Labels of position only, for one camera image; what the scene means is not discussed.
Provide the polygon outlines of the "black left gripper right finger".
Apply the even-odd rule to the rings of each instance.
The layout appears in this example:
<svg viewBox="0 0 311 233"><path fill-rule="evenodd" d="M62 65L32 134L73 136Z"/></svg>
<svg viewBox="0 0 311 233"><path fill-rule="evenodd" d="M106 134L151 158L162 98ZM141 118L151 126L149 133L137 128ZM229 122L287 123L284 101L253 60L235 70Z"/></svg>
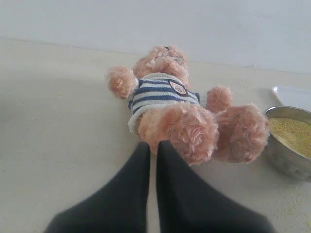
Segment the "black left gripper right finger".
<svg viewBox="0 0 311 233"><path fill-rule="evenodd" d="M156 191L162 233L273 233L270 221L201 179L169 141L158 145Z"/></svg>

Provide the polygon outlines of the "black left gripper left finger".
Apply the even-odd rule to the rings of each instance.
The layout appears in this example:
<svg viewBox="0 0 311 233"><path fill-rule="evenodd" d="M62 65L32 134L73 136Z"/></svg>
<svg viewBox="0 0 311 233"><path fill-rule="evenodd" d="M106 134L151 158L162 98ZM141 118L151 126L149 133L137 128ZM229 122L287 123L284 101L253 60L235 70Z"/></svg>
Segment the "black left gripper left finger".
<svg viewBox="0 0 311 233"><path fill-rule="evenodd" d="M145 233L150 148L140 142L121 170L100 190L61 213L47 233Z"/></svg>

